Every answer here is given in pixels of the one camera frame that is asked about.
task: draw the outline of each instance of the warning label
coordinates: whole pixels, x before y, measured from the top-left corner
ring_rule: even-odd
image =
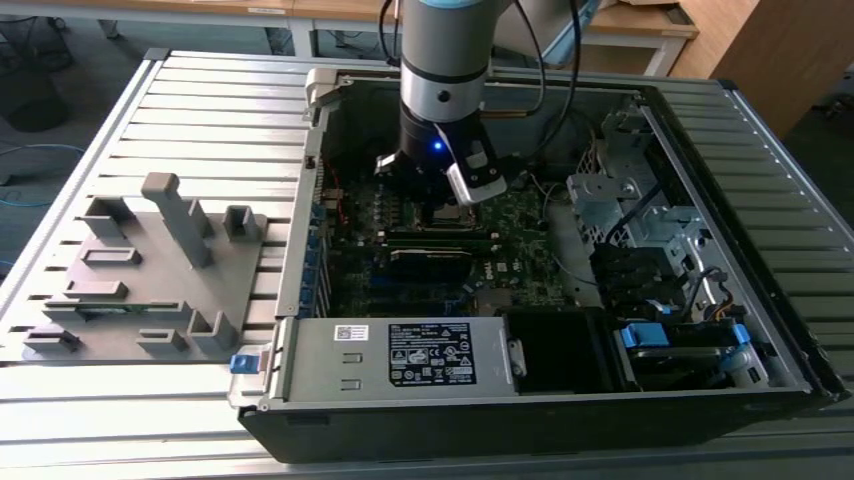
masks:
[[[388,381],[395,387],[477,383],[468,324],[388,325]]]

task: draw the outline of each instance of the barcode sticker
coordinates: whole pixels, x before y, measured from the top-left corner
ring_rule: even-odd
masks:
[[[365,342],[367,340],[367,325],[335,325],[336,342]]]
[[[280,8],[246,8],[249,13],[266,13],[269,15],[284,15],[284,10]]]

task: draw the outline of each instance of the circuit board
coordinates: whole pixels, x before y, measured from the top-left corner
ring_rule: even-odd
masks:
[[[325,198],[332,229],[329,315],[493,315],[512,305],[564,305],[559,269],[532,187],[473,208],[424,208],[371,181]]]

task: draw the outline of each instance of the aluminum extrusion table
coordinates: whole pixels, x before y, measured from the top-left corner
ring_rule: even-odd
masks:
[[[62,270],[88,234],[73,220],[85,197],[130,196],[133,209],[150,210],[138,186],[149,171],[164,170],[181,176],[181,196],[198,198],[205,211],[220,212],[238,202],[270,219],[241,337],[244,343],[269,339],[303,157],[303,145],[284,133],[308,128],[305,74],[319,65],[385,67],[164,53],[153,52],[133,75],[0,288],[0,332],[13,324],[44,321],[40,299],[61,286]],[[517,69],[497,69],[495,75],[535,78],[535,72]],[[585,76],[608,79],[613,77]],[[854,380],[850,228],[736,91],[711,81],[619,81],[651,84],[663,92],[836,371]],[[14,360],[20,352],[0,343],[0,361]],[[778,466],[788,473],[818,468],[843,473],[854,463],[854,403],[847,401],[808,417],[754,425],[685,448],[283,465],[237,423],[225,400],[228,386],[224,365],[0,368],[0,477],[461,476],[633,466],[627,471],[632,478],[643,472],[660,478],[673,471],[683,477],[700,475],[712,465],[716,472],[738,466],[767,475]]]

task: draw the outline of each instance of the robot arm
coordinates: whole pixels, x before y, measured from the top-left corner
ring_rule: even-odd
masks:
[[[449,181],[460,204],[503,193],[504,178],[479,118],[497,18],[511,0],[404,0],[400,149],[395,161],[417,195],[443,203]]]

